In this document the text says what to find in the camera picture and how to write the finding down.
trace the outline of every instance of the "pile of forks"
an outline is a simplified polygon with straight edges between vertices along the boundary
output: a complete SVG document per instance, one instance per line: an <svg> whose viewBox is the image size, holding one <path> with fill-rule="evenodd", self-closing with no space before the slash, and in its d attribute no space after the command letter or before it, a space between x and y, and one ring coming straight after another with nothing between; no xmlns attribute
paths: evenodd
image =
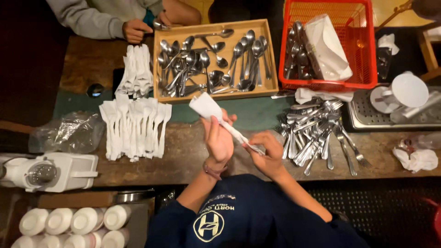
<svg viewBox="0 0 441 248"><path fill-rule="evenodd" d="M340 142L352 176L356 176L354 165L349 157L344 139L354 151L362 168L372 165L360 154L341 122L340 100L323 101L319 98L302 104L293 105L289 111L277 115L280 125L273 129L285 137L283 159L292 159L299 167L310 159L304 174L309 176L312 164L320 156L327 160L328 169L334 169L330 154L329 139L333 132Z"/></svg>

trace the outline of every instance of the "white mug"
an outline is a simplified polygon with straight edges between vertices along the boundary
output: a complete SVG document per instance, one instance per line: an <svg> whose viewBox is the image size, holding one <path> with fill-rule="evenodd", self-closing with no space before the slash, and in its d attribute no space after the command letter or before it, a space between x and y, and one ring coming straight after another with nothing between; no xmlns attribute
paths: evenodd
<svg viewBox="0 0 441 248"><path fill-rule="evenodd" d="M389 89L384 91L381 96L383 101L388 104L395 103L416 108L427 102L429 90L419 77L405 72L394 78Z"/></svg>

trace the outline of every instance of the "clear plastic bag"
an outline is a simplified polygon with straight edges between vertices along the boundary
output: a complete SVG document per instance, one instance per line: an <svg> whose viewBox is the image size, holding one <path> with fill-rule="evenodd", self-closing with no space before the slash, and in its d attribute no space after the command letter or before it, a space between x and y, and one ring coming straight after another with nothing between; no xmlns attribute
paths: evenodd
<svg viewBox="0 0 441 248"><path fill-rule="evenodd" d="M104 127L105 122L97 113L72 112L36 128L29 137L29 152L87 154L98 147Z"/></svg>

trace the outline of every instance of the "gray sweatshirt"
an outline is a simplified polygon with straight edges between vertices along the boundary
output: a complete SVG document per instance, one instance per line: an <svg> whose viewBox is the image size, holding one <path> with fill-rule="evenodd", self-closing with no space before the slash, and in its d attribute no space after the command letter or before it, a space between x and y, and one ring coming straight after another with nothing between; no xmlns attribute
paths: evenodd
<svg viewBox="0 0 441 248"><path fill-rule="evenodd" d="M91 39L124 38L123 23L143 19L146 9L156 16L161 0L46 0L57 20L74 33Z"/></svg>

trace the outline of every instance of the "shirt logo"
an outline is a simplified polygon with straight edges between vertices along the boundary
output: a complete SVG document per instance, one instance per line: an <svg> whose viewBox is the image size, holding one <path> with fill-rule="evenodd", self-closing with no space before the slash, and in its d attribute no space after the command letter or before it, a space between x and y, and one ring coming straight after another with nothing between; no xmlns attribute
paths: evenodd
<svg viewBox="0 0 441 248"><path fill-rule="evenodd" d="M196 237L203 242L212 241L220 235L223 229L224 217L213 210L199 216L193 224Z"/></svg>

